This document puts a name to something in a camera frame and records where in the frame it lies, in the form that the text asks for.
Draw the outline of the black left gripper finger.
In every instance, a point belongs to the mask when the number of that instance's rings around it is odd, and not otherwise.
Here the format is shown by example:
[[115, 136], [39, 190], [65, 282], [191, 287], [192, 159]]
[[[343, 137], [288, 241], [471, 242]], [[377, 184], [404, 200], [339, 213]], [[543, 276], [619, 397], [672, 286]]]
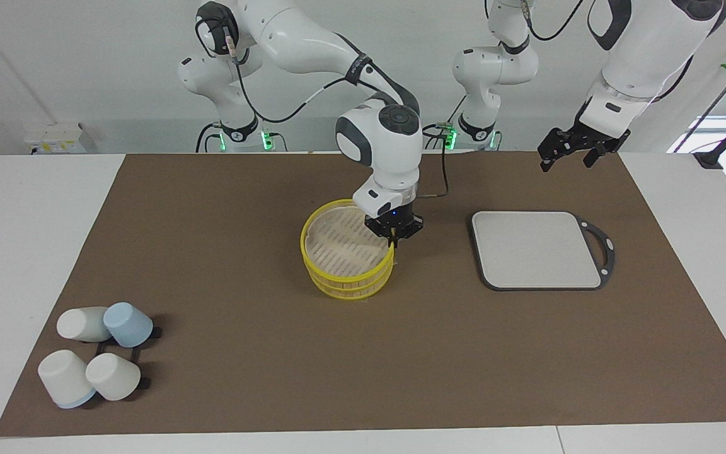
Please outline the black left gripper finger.
[[596, 142], [593, 147], [585, 154], [583, 158], [583, 164], [587, 168], [591, 168], [597, 163], [599, 158], [602, 158], [608, 153], [607, 141]]
[[549, 172], [554, 163], [568, 156], [568, 134], [561, 129], [551, 129], [537, 146], [542, 172]]

